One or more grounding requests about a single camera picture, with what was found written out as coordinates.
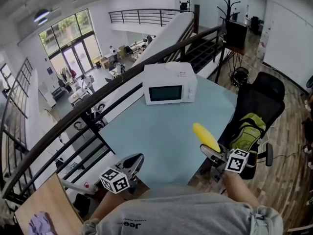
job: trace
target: chair armrest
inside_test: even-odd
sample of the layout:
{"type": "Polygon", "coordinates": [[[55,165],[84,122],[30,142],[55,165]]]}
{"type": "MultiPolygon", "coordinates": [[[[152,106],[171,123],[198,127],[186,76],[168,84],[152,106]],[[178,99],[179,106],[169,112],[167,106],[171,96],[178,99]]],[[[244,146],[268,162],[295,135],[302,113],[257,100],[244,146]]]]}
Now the chair armrest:
{"type": "Polygon", "coordinates": [[[258,159],[266,158],[266,166],[273,164],[273,146],[270,143],[266,144],[266,151],[258,155],[258,159]]]}

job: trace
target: black metal railing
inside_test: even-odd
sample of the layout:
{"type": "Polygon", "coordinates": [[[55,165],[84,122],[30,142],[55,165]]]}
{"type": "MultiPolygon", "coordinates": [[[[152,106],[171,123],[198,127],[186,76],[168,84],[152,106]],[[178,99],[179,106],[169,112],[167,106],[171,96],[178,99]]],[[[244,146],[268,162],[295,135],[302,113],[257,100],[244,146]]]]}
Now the black metal railing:
{"type": "MultiPolygon", "coordinates": [[[[1,147],[1,174],[0,186],[4,186],[4,178],[10,177],[18,164],[24,159],[28,153],[26,145],[25,120],[26,101],[29,98],[28,89],[30,86],[30,78],[32,66],[26,59],[19,70],[15,81],[6,96],[6,104],[3,109],[3,115],[0,126],[0,147],[1,147]]],[[[27,189],[27,193],[20,195],[22,186],[27,185],[27,178],[31,179],[31,171],[24,171],[22,179],[18,179],[17,188],[12,189],[11,196],[20,200],[26,199],[31,194],[31,189],[27,189]]]]}
{"type": "Polygon", "coordinates": [[[174,9],[133,9],[109,12],[111,23],[158,24],[166,26],[177,14],[190,12],[174,9]]]}
{"type": "MultiPolygon", "coordinates": [[[[89,164],[86,168],[82,170],[82,172],[76,176],[74,179],[71,180],[72,183],[75,183],[79,178],[87,173],[97,162],[101,160],[108,152],[112,151],[111,148],[108,146],[108,144],[104,141],[104,139],[99,134],[99,128],[96,127],[95,123],[102,120],[103,117],[105,117],[106,114],[108,114],[111,110],[113,110],[116,106],[118,106],[121,102],[123,102],[125,99],[127,99],[129,96],[134,94],[136,91],[138,91],[142,87],[142,83],[135,86],[133,89],[131,89],[129,92],[127,92],[125,95],[120,97],[116,102],[114,102],[112,105],[110,105],[108,108],[106,108],[100,115],[98,115],[95,119],[90,120],[86,112],[90,112],[90,110],[98,104],[102,99],[110,95],[112,92],[114,92],[116,89],[121,87],[123,84],[127,83],[129,80],[143,72],[144,66],[147,64],[155,64],[155,63],[162,63],[165,62],[165,60],[168,60],[168,58],[176,53],[177,51],[180,52],[180,56],[184,56],[185,48],[186,46],[189,46],[193,42],[202,39],[214,32],[219,32],[221,29],[221,26],[212,28],[210,30],[204,31],[196,36],[187,38],[181,42],[176,43],[175,45],[168,47],[164,49],[163,51],[155,54],[154,56],[151,56],[150,58],[147,58],[143,62],[137,64],[136,66],[132,67],[122,75],[118,76],[117,78],[113,79],[111,82],[97,90],[94,94],[92,94],[90,97],[88,97],[85,101],[83,101],[81,104],[79,104],[76,108],[74,108],[71,112],[69,112],[64,118],[62,118],[55,126],[53,126],[45,135],[42,137],[37,144],[33,146],[33,148],[29,151],[27,156],[21,161],[21,163],[18,164],[17,168],[15,168],[12,175],[9,177],[8,180],[6,180],[6,184],[3,186],[3,181],[1,183],[1,189],[2,189],[2,197],[4,198],[10,198],[14,199],[14,197],[22,197],[28,191],[28,189],[31,187],[31,185],[35,182],[35,180],[42,174],[44,171],[74,142],[76,142],[79,138],[81,138],[82,135],[84,135],[88,130],[91,130],[94,134],[93,137],[91,137],[87,142],[85,142],[79,149],[75,151],[75,153],[68,158],[66,161],[64,161],[64,164],[62,165],[62,168],[58,168],[56,172],[60,172],[66,165],[68,165],[76,156],[78,156],[86,147],[88,147],[91,143],[93,143],[95,140],[100,140],[101,142],[97,145],[96,149],[104,148],[104,152],[98,156],[96,159],[93,158],[91,164],[89,164]],[[19,179],[23,176],[23,174],[29,170],[29,167],[34,163],[34,161],[45,151],[45,149],[54,141],[56,140],[64,131],[66,131],[75,121],[77,121],[79,118],[81,118],[85,123],[86,126],[83,127],[81,130],[79,130],[73,137],[70,138],[68,142],[66,142],[62,148],[60,148],[42,167],[39,171],[37,171],[32,179],[27,182],[26,186],[22,189],[20,195],[12,195],[12,190],[16,183],[18,183],[19,179]]],[[[183,35],[189,35],[189,30],[187,29],[185,34],[183,35]]],[[[215,41],[215,38],[212,40],[212,43],[214,45],[217,45],[218,43],[215,41]]],[[[74,171],[77,170],[81,165],[84,164],[85,161],[87,161],[89,158],[84,158],[82,162],[74,167],[70,172],[69,175],[71,176],[74,171]]]]}

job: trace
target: white microwave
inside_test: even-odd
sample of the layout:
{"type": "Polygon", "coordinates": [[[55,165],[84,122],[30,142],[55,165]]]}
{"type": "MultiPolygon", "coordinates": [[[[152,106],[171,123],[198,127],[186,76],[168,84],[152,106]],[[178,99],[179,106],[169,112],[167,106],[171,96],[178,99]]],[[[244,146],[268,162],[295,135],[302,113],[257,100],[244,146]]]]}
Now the white microwave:
{"type": "Polygon", "coordinates": [[[143,89],[148,105],[193,102],[197,83],[189,63],[145,65],[143,89]]]}

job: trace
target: green backpack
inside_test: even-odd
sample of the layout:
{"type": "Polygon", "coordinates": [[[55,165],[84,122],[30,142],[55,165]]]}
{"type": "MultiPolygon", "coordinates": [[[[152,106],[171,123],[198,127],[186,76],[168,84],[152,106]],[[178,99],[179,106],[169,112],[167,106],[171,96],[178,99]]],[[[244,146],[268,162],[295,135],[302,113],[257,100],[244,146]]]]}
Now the green backpack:
{"type": "Polygon", "coordinates": [[[232,136],[229,146],[250,152],[252,146],[259,141],[265,132],[266,125],[258,115],[248,113],[239,120],[238,126],[239,128],[232,136]]]}

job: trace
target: gray t-shirt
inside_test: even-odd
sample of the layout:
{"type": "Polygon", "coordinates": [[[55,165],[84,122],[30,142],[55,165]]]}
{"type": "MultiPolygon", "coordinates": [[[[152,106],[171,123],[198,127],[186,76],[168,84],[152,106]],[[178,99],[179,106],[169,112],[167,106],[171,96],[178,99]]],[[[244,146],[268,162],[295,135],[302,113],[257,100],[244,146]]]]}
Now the gray t-shirt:
{"type": "Polygon", "coordinates": [[[281,235],[283,221],[272,208],[252,208],[193,188],[149,190],[104,219],[88,220],[82,235],[281,235]]]}

